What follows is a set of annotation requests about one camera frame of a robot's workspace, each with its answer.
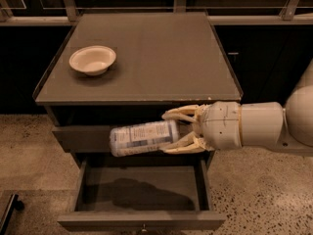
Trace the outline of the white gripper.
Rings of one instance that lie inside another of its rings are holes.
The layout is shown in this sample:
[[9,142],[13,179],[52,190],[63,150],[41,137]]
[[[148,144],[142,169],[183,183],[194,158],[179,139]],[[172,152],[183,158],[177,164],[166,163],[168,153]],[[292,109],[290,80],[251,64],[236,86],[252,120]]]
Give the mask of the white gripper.
[[160,149],[171,155],[197,154],[204,151],[229,150],[242,147],[240,105],[236,102],[215,102],[211,105],[187,105],[166,111],[164,120],[201,122],[203,137],[195,131]]

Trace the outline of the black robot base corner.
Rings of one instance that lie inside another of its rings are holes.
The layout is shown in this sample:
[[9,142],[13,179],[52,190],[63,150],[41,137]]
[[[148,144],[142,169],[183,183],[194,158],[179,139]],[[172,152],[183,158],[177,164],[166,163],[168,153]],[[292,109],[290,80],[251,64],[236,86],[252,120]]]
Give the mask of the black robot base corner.
[[12,194],[0,220],[0,235],[5,235],[13,212],[23,210],[24,203],[19,199],[19,195]]

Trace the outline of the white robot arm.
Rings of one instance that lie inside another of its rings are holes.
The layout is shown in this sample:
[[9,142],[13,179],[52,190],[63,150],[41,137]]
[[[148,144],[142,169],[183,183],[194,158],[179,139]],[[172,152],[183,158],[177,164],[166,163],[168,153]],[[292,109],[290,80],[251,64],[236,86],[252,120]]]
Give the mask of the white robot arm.
[[217,101],[165,112],[164,119],[185,120],[191,132],[162,148],[167,154],[264,147],[273,152],[311,156],[313,148],[313,61],[284,105]]

